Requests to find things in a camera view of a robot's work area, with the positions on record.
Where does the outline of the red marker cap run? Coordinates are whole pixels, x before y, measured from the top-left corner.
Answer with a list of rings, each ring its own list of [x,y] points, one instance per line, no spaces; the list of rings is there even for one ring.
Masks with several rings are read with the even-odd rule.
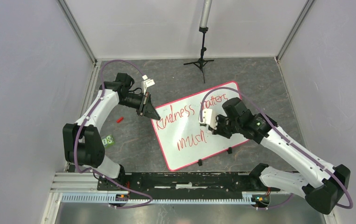
[[[120,123],[120,122],[123,121],[123,119],[124,119],[124,117],[120,117],[118,120],[116,120],[116,122],[117,122],[117,123]]]

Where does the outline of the pink-framed whiteboard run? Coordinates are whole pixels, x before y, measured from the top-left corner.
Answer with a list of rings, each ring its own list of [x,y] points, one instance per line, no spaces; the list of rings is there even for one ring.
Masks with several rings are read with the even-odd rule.
[[[231,138],[212,135],[199,124],[201,101],[209,90],[156,107],[160,120],[152,120],[167,168],[177,171],[217,155],[248,140],[241,134]]]

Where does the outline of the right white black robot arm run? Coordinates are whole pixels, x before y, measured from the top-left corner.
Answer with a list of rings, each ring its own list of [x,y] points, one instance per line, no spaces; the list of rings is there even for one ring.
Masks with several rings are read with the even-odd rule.
[[[241,134],[248,140],[271,150],[293,168],[296,173],[277,170],[260,163],[249,178],[254,190],[278,188],[300,196],[316,211],[328,215],[347,193],[351,171],[343,164],[334,166],[324,161],[292,139],[274,120],[245,106],[240,98],[232,98],[222,105],[225,114],[208,111],[208,129],[213,135],[231,138]]]

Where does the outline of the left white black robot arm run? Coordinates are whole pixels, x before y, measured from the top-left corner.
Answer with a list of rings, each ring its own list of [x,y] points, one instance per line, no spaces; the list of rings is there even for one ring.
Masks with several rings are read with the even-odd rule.
[[[103,82],[98,95],[88,110],[73,124],[63,127],[64,156],[67,162],[82,166],[85,170],[96,170],[102,176],[109,177],[109,185],[115,190],[126,186],[126,177],[122,175],[122,165],[113,162],[105,154],[100,130],[112,110],[123,105],[135,109],[137,115],[160,120],[151,101],[148,87],[155,84],[146,75],[141,83],[141,92],[132,90],[134,79],[126,73],[118,73],[112,82]]]

